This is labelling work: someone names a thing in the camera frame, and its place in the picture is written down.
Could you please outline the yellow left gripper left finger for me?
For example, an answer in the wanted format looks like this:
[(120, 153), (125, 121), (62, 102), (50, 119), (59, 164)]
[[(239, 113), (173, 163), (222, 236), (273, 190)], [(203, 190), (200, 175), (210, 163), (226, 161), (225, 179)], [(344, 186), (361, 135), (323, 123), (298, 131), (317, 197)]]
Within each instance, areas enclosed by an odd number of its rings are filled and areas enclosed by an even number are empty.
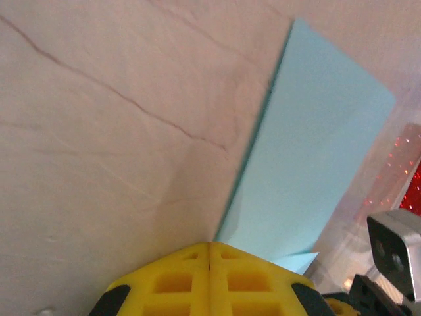
[(117, 279), (90, 315), (209, 315), (209, 244), (198, 243)]

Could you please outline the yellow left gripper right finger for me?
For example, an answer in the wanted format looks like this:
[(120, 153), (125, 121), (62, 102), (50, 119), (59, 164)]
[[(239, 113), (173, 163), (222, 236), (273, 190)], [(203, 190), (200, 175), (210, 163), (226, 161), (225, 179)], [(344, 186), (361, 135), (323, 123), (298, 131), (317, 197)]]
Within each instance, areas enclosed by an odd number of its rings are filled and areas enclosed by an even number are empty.
[(302, 275), (220, 242), (210, 243), (211, 315), (333, 315)]

